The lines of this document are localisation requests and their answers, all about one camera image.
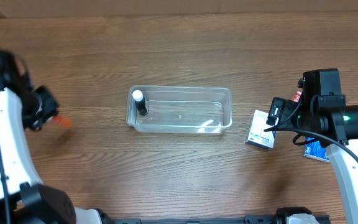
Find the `orange tube with white cap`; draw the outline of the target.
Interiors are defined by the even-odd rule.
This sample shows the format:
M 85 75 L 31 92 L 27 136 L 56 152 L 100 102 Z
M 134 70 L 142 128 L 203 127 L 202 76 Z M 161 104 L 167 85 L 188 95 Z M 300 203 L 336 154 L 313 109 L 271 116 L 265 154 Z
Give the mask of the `orange tube with white cap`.
M 51 122 L 58 124 L 63 128 L 71 128 L 73 126 L 73 121 L 69 117 L 62 115 L 53 116 Z

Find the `dark bottle with white cap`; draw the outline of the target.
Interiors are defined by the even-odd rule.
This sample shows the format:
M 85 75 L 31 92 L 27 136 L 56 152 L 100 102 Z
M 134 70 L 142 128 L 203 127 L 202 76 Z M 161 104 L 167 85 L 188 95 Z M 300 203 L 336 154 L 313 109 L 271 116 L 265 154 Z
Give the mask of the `dark bottle with white cap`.
M 132 98 L 135 103 L 135 107 L 141 116 L 145 116 L 148 113 L 146 99 L 144 94 L 140 90 L 135 90 L 132 92 Z

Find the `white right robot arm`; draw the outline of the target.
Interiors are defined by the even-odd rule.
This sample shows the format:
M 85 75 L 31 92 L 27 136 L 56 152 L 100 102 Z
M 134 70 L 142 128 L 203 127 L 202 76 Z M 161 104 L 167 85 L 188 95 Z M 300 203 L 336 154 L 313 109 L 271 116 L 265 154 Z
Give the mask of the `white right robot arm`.
M 299 101 L 272 100 L 268 131 L 296 133 L 293 143 L 319 142 L 326 150 L 341 193 L 348 223 L 358 223 L 358 105 L 347 105 L 339 70 L 312 70 L 298 81 Z

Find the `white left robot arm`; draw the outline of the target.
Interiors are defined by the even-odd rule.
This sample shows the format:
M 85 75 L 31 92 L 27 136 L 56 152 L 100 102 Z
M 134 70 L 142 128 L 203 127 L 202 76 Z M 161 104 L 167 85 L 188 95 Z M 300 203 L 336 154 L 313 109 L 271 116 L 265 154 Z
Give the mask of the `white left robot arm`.
M 59 105 L 45 86 L 34 87 L 19 62 L 0 49 L 0 223 L 108 223 L 102 211 L 76 208 L 38 175 L 25 131 L 40 131 L 58 115 Z

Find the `clear plastic container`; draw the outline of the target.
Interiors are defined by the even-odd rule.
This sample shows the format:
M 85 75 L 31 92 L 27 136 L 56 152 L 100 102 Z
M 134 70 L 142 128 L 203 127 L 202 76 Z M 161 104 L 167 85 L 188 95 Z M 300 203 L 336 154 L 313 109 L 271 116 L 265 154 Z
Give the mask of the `clear plastic container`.
M 148 113 L 141 116 L 132 92 L 140 90 Z M 127 98 L 127 124 L 140 133 L 220 134 L 232 125 L 228 88 L 134 85 Z

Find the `small red and white item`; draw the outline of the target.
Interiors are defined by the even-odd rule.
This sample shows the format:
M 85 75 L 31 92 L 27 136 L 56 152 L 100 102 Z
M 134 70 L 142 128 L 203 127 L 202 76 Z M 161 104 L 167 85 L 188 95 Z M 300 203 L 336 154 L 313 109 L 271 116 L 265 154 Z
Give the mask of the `small red and white item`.
M 295 96 L 293 97 L 292 101 L 294 102 L 299 102 L 300 98 L 301 98 L 301 91 L 297 91 L 297 93 L 295 94 Z

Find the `white and blue box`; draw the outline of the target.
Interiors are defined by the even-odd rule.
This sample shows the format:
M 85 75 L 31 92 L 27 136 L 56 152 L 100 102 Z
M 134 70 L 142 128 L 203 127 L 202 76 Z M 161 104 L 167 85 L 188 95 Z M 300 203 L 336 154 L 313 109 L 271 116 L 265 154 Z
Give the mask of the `white and blue box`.
M 250 120 L 249 130 L 245 143 L 251 144 L 263 149 L 271 150 L 275 144 L 275 131 L 265 132 L 265 129 L 271 128 L 266 124 L 268 113 L 255 110 Z

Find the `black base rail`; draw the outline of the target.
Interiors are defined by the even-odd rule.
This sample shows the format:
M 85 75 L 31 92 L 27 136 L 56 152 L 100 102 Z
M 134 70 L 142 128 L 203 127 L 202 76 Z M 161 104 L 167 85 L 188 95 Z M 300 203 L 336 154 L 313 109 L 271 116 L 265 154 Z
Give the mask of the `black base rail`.
M 164 220 L 141 220 L 113 219 L 112 224 L 251 224 L 251 223 L 277 223 L 273 221 L 273 215 L 248 215 L 242 218 L 200 218 L 200 219 L 164 219 Z

